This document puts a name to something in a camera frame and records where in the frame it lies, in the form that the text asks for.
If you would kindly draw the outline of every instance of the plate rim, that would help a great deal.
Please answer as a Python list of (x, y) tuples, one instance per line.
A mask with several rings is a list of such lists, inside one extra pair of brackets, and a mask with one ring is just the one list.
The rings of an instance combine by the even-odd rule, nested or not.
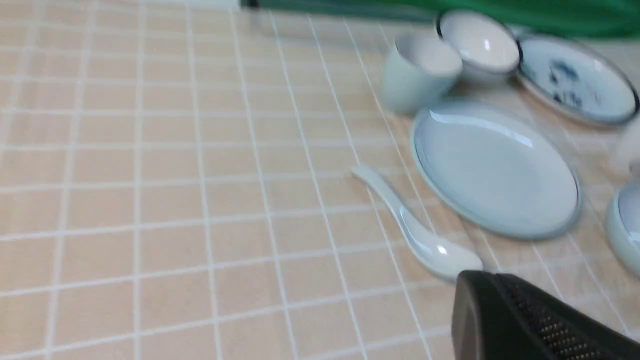
[[(606, 64), (609, 69), (611, 69), (614, 73), (618, 75), (620, 79), (622, 79), (622, 81), (627, 85), (627, 88), (631, 90), (631, 93), (634, 97), (633, 112), (630, 115), (627, 115), (626, 117), (597, 117), (594, 115), (590, 115), (589, 113), (586, 113), (584, 111), (579, 111), (579, 110), (576, 110), (575, 108), (565, 106), (564, 104), (561, 104), (555, 101), (551, 96), (549, 96), (549, 94), (544, 89), (542, 89), (535, 82), (533, 82), (531, 78), (527, 76), (526, 72), (524, 72), (524, 70), (522, 69), (522, 65), (524, 64), (524, 51), (522, 50), (522, 42), (530, 39), (535, 39), (535, 38), (546, 40), (547, 42), (549, 41), (555, 42), (557, 44), (560, 44), (561, 46), (573, 48), (578, 52), (587, 54), (590, 57), (596, 58), (598, 61)], [(635, 86), (633, 85), (631, 80), (629, 80), (628, 76), (611, 60), (607, 59), (606, 57), (594, 51), (593, 49), (589, 48), (588, 46), (565, 37), (546, 34), (538, 31), (525, 32), (520, 36), (516, 37), (516, 42), (518, 43), (518, 48), (520, 49), (521, 55), (522, 55), (522, 58), (520, 59), (520, 63), (516, 68), (516, 77), (530, 93), (532, 93), (534, 96), (536, 96), (540, 100), (547, 102), (549, 108), (552, 108), (553, 110), (558, 111), (566, 116), (569, 116), (570, 118), (576, 121), (579, 121), (583, 124), (596, 125), (599, 127), (624, 126), (630, 121), (632, 121), (636, 117), (636, 115), (640, 112), (640, 98), (638, 97), (638, 92)]]
[(463, 218), (473, 222), (474, 224), (491, 231), (492, 233), (501, 235), (501, 236), (506, 236), (508, 238), (514, 238), (516, 240), (520, 240), (520, 241), (534, 241), (534, 240), (543, 240), (543, 239), (548, 239), (548, 238), (553, 238), (559, 235), (562, 235), (564, 233), (566, 233), (569, 229), (572, 228), (572, 226), (576, 223), (576, 220), (578, 220), (580, 213), (582, 211), (582, 188), (580, 186), (580, 181), (578, 178), (578, 175), (575, 171), (575, 168), (573, 167), (573, 165), (567, 161), (566, 157), (563, 156), (562, 152), (557, 148), (557, 146), (551, 141), (551, 139), (542, 131), (539, 131), (539, 129), (536, 129), (535, 127), (532, 127), (531, 125), (527, 124), (523, 119), (522, 119), (522, 123), (524, 126), (528, 127), (529, 129), (531, 129), (531, 131), (534, 131), (535, 133), (539, 134), (545, 141), (547, 141), (547, 143), (558, 153), (558, 155), (560, 156), (560, 158), (562, 159), (562, 161), (564, 162), (564, 164), (567, 166), (567, 168), (569, 169), (569, 171), (572, 173), (573, 176), (573, 182), (575, 184), (575, 191), (576, 191), (576, 205), (575, 205), (575, 209), (573, 211), (573, 214), (571, 215), (571, 217), (560, 227), (558, 227), (557, 229), (554, 229), (552, 231), (545, 231), (545, 232), (538, 232), (538, 233), (518, 233), (518, 232), (514, 232), (514, 231), (509, 231), (508, 229), (506, 229), (504, 226), (501, 226), (500, 224), (498, 224), (497, 222), (495, 224), (491, 224), (490, 222), (485, 221), (485, 219), (481, 216), (478, 215), (477, 213), (474, 213), (473, 211), (469, 211), (468, 209), (465, 209), (462, 205), (460, 205), (458, 202), (456, 202), (455, 200), (453, 200), (450, 196), (448, 196), (444, 191), (442, 191), (441, 189), (439, 189), (439, 187), (431, 180), (431, 178), (426, 174), (426, 172), (424, 171), (424, 168), (422, 167), (422, 163), (420, 162), (420, 159), (418, 158), (418, 154), (417, 154), (417, 148), (415, 146), (415, 131), (418, 128), (418, 126), (424, 122), (425, 120), (420, 120), (421, 118), (421, 114), (424, 112), (429, 111), (431, 108), (437, 107), (437, 106), (441, 106), (443, 104), (449, 104), (450, 102), (458, 102), (458, 101), (463, 101), (466, 103), (471, 103), (471, 104), (480, 104), (480, 105), (484, 105), (484, 106), (488, 106), (490, 108), (493, 108), (494, 110), (496, 110), (497, 112), (501, 112), (503, 114), (506, 114), (509, 117), (512, 117), (514, 119), (522, 119), (520, 116), (502, 109), (498, 106), (492, 105), (490, 103), (484, 102), (484, 101), (477, 101), (475, 99), (468, 99), (468, 98), (464, 98), (464, 97), (454, 97), (454, 98), (450, 98), (447, 99), (446, 101), (441, 102), (440, 104), (437, 104), (435, 106), (432, 107), (428, 107), (428, 108), (423, 108), (422, 110), (420, 110), (418, 112), (418, 114), (416, 114), (414, 120), (413, 120), (413, 126), (411, 129), (411, 136), (410, 136), (410, 147), (411, 147), (411, 154), (413, 157), (413, 162), (416, 164), (416, 167), (418, 168), (418, 172), (420, 173), (420, 175), (422, 176), (422, 179), (427, 183), (427, 185), (429, 185), (429, 187), (433, 190), (433, 192), (435, 193), (435, 195), (442, 200), (449, 208), (451, 208), (453, 211), (455, 211), (457, 214), (459, 214), (460, 216), (462, 216)]

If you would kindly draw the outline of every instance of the ceramic dish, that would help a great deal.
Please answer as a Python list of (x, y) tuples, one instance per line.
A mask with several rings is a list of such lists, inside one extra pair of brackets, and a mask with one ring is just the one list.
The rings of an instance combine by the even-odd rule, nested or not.
[(513, 34), (496, 20), (468, 10), (440, 14), (436, 32), (460, 53), (463, 77), (493, 82), (511, 75), (520, 63), (520, 50)]
[(449, 91), (462, 73), (462, 60), (434, 33), (405, 33), (395, 45), (382, 72), (382, 105), (412, 117)]
[(542, 134), (494, 106), (452, 99), (418, 113), (418, 169), (465, 218), (533, 240), (565, 232), (582, 204), (575, 171)]
[(518, 43), (519, 80), (559, 113), (591, 125), (616, 126), (640, 109), (624, 73), (587, 47), (543, 34), (522, 35)]
[(607, 237), (620, 261), (640, 276), (640, 183), (625, 185), (607, 210)]

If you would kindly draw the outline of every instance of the black object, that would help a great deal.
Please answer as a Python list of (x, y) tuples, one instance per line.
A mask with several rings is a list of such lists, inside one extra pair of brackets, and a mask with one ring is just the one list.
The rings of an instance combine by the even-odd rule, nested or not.
[(451, 337), (456, 360), (640, 359), (640, 344), (510, 274), (459, 274)]

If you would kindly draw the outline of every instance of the blue patterned plate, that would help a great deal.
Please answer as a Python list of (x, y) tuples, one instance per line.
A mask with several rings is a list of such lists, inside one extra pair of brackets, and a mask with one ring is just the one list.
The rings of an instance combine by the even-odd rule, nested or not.
[(518, 78), (558, 112), (591, 125), (618, 126), (640, 109), (624, 73), (587, 47), (544, 34), (523, 35), (518, 45)]

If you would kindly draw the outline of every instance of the cup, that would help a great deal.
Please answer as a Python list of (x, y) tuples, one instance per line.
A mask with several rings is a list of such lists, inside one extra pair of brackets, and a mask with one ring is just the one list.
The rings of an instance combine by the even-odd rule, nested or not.
[(387, 56), (381, 101), (389, 111), (413, 116), (436, 103), (462, 73), (460, 54), (433, 33), (405, 33)]

